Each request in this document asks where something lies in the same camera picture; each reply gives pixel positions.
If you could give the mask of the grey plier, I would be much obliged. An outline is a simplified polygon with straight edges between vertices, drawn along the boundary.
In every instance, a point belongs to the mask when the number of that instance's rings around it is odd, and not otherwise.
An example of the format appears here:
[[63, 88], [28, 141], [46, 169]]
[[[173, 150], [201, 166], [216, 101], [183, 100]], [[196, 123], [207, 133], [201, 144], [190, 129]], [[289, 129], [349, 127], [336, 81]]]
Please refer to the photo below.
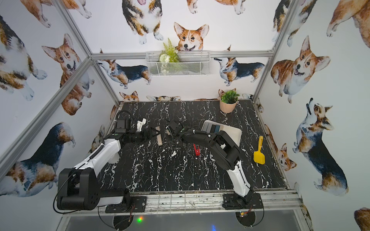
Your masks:
[[212, 123], [205, 122], [205, 124], [203, 125], [202, 130], [205, 131], [205, 132], [207, 132], [207, 133], [210, 133], [211, 132], [211, 128], [212, 128]]

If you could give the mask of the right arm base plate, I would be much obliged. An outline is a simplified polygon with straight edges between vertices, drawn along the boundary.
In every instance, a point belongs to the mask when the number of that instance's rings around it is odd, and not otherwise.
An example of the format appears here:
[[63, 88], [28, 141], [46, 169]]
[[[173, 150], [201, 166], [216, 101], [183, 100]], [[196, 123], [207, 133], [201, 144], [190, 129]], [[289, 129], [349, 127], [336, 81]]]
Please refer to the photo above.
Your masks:
[[245, 197], [237, 194], [224, 194], [222, 207], [226, 210], [263, 209], [264, 205], [259, 193], [251, 193]]

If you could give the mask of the teal plier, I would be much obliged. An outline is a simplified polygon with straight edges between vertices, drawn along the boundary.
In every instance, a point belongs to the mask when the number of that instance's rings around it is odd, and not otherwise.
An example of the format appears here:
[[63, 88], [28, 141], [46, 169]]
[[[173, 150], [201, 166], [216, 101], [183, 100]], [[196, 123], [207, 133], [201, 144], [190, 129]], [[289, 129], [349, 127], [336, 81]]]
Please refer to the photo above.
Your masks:
[[215, 126], [215, 130], [214, 130], [214, 132], [215, 132], [215, 133], [218, 133], [218, 132], [220, 131], [220, 128], [221, 128], [221, 126], [220, 126], [220, 125], [216, 125], [216, 126]]

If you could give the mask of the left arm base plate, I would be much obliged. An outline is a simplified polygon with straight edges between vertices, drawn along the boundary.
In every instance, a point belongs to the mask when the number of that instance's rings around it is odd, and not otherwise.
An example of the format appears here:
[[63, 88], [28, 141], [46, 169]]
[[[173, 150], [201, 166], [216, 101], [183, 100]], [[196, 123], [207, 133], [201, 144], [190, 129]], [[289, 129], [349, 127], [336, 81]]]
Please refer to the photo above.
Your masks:
[[146, 196], [134, 196], [129, 200], [124, 199], [120, 204], [109, 205], [106, 207], [106, 213], [140, 213], [145, 211], [147, 203]]

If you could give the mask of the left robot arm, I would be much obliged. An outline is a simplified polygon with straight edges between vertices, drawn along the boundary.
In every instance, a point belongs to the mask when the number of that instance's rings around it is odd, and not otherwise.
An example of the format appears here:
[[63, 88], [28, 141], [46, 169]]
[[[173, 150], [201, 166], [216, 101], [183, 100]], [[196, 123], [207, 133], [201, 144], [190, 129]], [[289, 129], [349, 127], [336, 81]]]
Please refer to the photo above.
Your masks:
[[59, 214], [81, 210], [120, 205], [125, 211], [133, 208], [128, 189], [102, 189], [97, 179], [102, 168], [117, 163], [119, 152], [126, 144], [139, 144], [157, 137], [160, 131], [149, 127], [134, 129], [129, 120], [117, 122], [98, 148], [73, 168], [66, 168], [59, 174], [62, 184], [58, 186], [53, 209]]

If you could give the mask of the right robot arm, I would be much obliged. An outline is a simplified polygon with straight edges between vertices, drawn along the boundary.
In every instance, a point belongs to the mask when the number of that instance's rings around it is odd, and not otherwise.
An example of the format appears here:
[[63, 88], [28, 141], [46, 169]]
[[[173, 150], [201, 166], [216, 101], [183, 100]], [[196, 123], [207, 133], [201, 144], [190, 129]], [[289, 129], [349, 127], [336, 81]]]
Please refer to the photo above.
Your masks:
[[207, 148], [216, 164], [228, 173], [237, 195], [236, 201], [243, 205], [251, 200], [253, 192], [243, 171], [241, 159], [244, 155], [240, 148], [241, 129], [211, 120], [206, 120], [201, 130], [184, 126], [176, 120], [169, 122], [166, 129], [176, 144], [186, 142]]

